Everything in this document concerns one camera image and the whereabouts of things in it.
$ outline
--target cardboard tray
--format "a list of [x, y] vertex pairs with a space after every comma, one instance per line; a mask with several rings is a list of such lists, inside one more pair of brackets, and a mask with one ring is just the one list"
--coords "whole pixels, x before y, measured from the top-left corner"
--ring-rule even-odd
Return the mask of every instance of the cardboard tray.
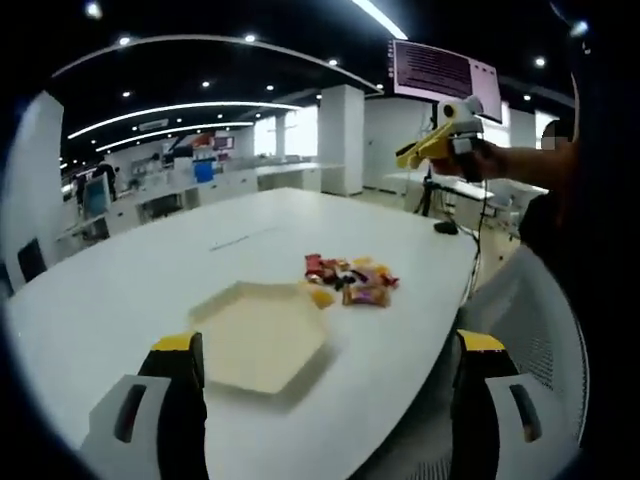
[[238, 282], [194, 307], [207, 380], [275, 394], [327, 339], [322, 312], [299, 285]]

